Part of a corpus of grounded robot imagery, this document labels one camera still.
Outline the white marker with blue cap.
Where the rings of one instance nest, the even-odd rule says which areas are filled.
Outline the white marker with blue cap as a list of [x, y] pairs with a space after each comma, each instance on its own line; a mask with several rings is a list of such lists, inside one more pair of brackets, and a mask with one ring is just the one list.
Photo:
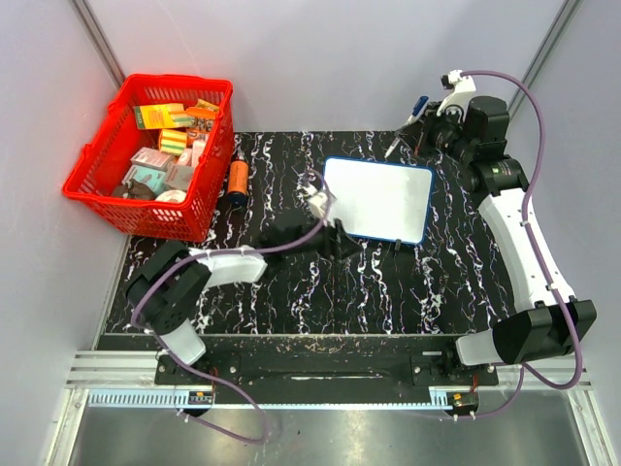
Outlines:
[[[422, 96], [419, 97], [419, 99], [417, 100], [416, 104], [412, 108], [412, 112], [411, 112], [410, 116], [408, 117], [408, 119], [404, 123], [404, 126], [409, 126], [409, 125], [413, 124], [414, 122], [416, 122], [419, 119], [420, 115], [422, 114], [422, 112], [426, 108], [428, 101], [429, 101], [429, 97], [426, 96], [426, 95], [422, 95]], [[384, 157], [387, 158], [397, 148], [398, 145], [400, 145], [400, 138], [398, 136], [395, 136], [393, 141], [392, 141], [392, 143], [391, 143], [391, 145], [389, 146], [388, 150], [386, 151]]]

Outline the blue-framed whiteboard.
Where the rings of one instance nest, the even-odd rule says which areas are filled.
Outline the blue-framed whiteboard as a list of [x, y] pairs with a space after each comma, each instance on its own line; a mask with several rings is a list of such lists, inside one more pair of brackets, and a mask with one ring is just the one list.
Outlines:
[[328, 218], [340, 220], [347, 234], [406, 245], [424, 241], [433, 169], [332, 156], [323, 179], [333, 197]]

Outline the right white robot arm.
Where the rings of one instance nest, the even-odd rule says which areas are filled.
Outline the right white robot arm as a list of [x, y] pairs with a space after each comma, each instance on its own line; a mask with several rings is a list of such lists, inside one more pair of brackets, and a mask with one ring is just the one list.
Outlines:
[[577, 351], [596, 320], [579, 300], [543, 239], [521, 164], [506, 153], [509, 114], [504, 100], [477, 96], [466, 104], [422, 96], [398, 138], [417, 155], [443, 154], [458, 162], [463, 186], [493, 233], [507, 268], [514, 315], [491, 329], [459, 338], [441, 361], [450, 383], [462, 384], [476, 366], [520, 364]]

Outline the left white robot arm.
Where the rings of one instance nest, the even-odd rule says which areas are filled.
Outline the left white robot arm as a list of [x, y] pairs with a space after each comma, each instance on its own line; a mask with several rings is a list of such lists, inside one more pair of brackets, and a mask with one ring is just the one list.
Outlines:
[[178, 358], [177, 373], [188, 383], [201, 383], [211, 366], [207, 349], [191, 319], [195, 303], [209, 288], [234, 283], [258, 283], [275, 272], [289, 255], [315, 252], [333, 262], [360, 253], [343, 223], [271, 226], [253, 246], [228, 250], [190, 248], [169, 241], [137, 269], [124, 295], [133, 308], [131, 322], [160, 339], [163, 349]]

